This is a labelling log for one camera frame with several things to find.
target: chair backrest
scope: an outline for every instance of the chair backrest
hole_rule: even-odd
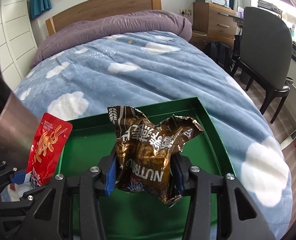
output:
[[[240,59],[275,89],[282,89],[292,58],[292,37],[276,15],[245,7]]]

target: purple comforter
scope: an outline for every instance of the purple comforter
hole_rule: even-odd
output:
[[[38,47],[31,68],[63,50],[105,36],[153,30],[172,32],[186,41],[189,41],[192,35],[189,20],[180,15],[160,10],[115,15],[96,21],[75,22],[47,38]]]

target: wooden nightstand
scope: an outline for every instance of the wooden nightstand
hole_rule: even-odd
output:
[[[207,43],[216,41],[233,48],[237,23],[229,15],[235,15],[235,11],[213,3],[194,2],[193,31],[189,42],[200,50]]]

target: chair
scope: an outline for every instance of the chair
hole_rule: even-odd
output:
[[[268,11],[246,7],[240,57],[231,76],[240,67],[250,75],[246,91],[253,80],[266,90],[261,114],[264,114],[274,98],[282,98],[271,123],[275,121],[290,91],[286,77],[291,57],[292,37],[282,19]]]

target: metal screw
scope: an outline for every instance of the metal screw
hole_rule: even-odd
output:
[[[91,172],[98,172],[100,170],[100,168],[98,166],[93,166],[90,168]]]
[[[227,174],[226,174],[226,178],[229,179],[229,180],[234,180],[236,177],[235,177],[235,175],[232,174],[232,173],[227,173]]]
[[[64,177],[64,175],[60,173],[60,174],[57,174],[57,175],[55,176],[55,179],[56,179],[56,180],[62,180],[63,177]]]
[[[198,166],[191,166],[190,167],[190,171],[192,171],[192,172],[199,172],[200,171],[200,168]]]

